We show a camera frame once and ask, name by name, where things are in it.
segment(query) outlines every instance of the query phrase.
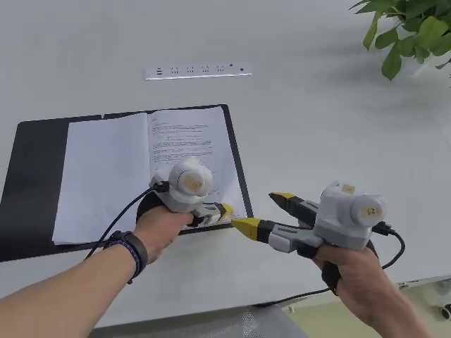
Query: green plant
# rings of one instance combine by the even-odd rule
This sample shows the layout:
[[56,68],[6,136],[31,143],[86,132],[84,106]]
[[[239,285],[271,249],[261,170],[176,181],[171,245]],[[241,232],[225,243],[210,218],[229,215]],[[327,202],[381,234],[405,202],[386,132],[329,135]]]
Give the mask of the green plant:
[[[382,73],[390,81],[399,73],[402,57],[415,58],[419,63],[432,54],[442,56],[451,50],[451,0],[362,0],[350,9],[373,13],[373,21],[364,38],[364,46],[377,49],[391,46],[382,65]],[[397,18],[394,28],[376,37],[381,18]],[[399,30],[404,30],[400,37]],[[438,69],[451,63],[451,58]]]

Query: black cable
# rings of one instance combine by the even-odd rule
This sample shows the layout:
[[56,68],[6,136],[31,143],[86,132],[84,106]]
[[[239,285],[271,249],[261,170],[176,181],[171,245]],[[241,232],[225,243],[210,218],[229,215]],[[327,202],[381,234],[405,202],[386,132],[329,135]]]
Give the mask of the black cable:
[[[388,236],[389,234],[391,234],[392,236],[395,236],[397,238],[397,240],[400,242],[401,244],[401,249],[398,251],[398,253],[395,255],[395,257],[393,257],[393,259],[388,262],[387,264],[382,266],[382,269],[385,270],[386,268],[389,268],[390,266],[392,266],[393,264],[395,264],[397,262],[398,259],[400,259],[400,257],[403,255],[404,251],[406,250],[406,244],[403,240],[403,238],[401,237],[400,234],[398,234],[396,231],[391,229],[391,226],[386,224],[385,222],[379,223],[377,224],[377,226],[375,226],[373,228],[373,231],[377,234],[382,234],[384,236]],[[286,301],[292,301],[293,299],[297,299],[297,298],[303,298],[306,296],[313,296],[315,294],[322,294],[324,292],[329,291],[329,288],[325,288],[325,289],[321,289],[321,290],[316,290],[316,291],[311,291],[311,292],[306,292],[304,294],[297,294],[295,296],[291,296],[285,299],[281,299],[279,301],[270,301],[268,303],[261,303],[261,304],[255,304],[254,306],[256,306],[257,308],[265,308],[267,306],[272,306],[272,305],[277,305],[280,303],[285,303]]]
[[91,249],[91,251],[88,253],[88,255],[85,257],[85,259],[88,259],[92,256],[92,254],[99,248],[100,244],[103,242],[107,234],[111,231],[113,226],[120,220],[120,218],[124,215],[124,213],[127,212],[128,209],[132,207],[133,204],[138,202],[142,197],[146,196],[148,193],[150,193],[152,190],[154,190],[154,187],[148,188],[145,192],[141,193],[139,196],[137,196],[133,201],[131,201],[120,213],[117,215],[117,217],[111,222],[111,224],[106,228],[103,235],[99,238],[99,240],[96,242],[94,247]]
[[281,299],[280,301],[270,301],[268,303],[255,304],[254,306],[257,307],[257,308],[265,308],[265,307],[268,307],[268,306],[277,305],[277,304],[280,304],[280,303],[285,303],[286,301],[291,301],[291,300],[296,299],[296,298],[313,296],[315,294],[322,294],[322,293],[327,292],[329,290],[330,289],[328,287],[326,287],[325,289],[321,289],[321,290],[310,291],[310,292],[306,292],[304,294],[297,294],[295,296],[291,296],[291,297],[288,297],[288,298],[285,298],[285,299]]
[[406,251],[406,243],[404,242],[404,240],[402,239],[401,235],[398,234],[396,231],[392,230],[392,232],[390,233],[392,236],[395,236],[397,238],[398,241],[400,241],[401,244],[401,249],[398,251],[398,253],[395,255],[395,257],[393,257],[393,259],[388,262],[387,264],[382,266],[382,269],[386,269],[389,268],[390,266],[392,266],[393,264],[396,263],[396,261],[398,259],[400,259],[400,257],[403,255],[404,251]]

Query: number label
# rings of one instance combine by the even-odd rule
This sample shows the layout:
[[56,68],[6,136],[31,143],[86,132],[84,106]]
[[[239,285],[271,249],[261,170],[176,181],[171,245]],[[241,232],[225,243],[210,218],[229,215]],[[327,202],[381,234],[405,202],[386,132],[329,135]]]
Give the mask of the number label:
[[382,214],[382,209],[379,206],[364,206],[362,208],[362,217],[372,218],[379,217]]

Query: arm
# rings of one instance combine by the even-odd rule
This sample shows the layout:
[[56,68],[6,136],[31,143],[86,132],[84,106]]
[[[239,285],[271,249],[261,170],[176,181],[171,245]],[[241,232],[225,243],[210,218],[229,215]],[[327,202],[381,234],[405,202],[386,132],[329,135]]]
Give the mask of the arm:
[[324,261],[340,269],[337,293],[342,302],[382,337],[429,337],[410,302],[392,286],[369,249],[354,251],[324,245],[314,262],[322,269]]
[[[135,235],[146,246],[149,263],[177,236],[190,214],[165,207],[139,220]],[[86,337],[135,272],[135,261],[121,245],[93,255],[75,267],[0,299],[0,335],[5,337]]]

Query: black grip handle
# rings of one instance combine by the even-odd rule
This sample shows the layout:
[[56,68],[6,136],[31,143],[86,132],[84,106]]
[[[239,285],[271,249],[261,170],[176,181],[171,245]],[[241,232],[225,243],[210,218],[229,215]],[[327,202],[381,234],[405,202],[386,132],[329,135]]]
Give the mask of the black grip handle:
[[144,196],[136,211],[136,223],[138,223],[138,220],[142,215],[144,215],[150,209],[156,208],[157,206],[164,206],[164,203],[154,192],[150,192],[146,196]]
[[[150,209],[156,208],[157,206],[164,206],[164,203],[160,198],[154,193],[148,193],[141,201],[136,211],[136,223]],[[200,223],[204,221],[204,217],[194,216],[192,219],[192,223],[188,224],[188,227],[198,227]]]
[[[368,241],[366,247],[370,249],[376,255],[377,258],[379,258],[372,241]],[[334,295],[337,296],[338,295],[337,286],[341,278],[338,266],[331,262],[325,262],[323,266],[323,271],[321,273],[321,278],[327,284],[329,289],[334,293]]]

